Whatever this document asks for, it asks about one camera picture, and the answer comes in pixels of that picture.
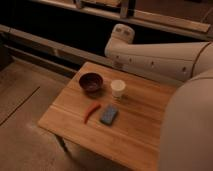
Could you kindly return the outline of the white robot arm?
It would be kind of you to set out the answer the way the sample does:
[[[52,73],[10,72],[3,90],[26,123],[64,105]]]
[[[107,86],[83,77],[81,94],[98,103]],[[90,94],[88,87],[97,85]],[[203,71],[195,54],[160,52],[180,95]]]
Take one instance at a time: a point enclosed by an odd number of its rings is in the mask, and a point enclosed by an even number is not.
[[[158,171],[213,171],[213,41],[135,44],[134,36],[115,25],[105,55],[183,82],[166,107]]]

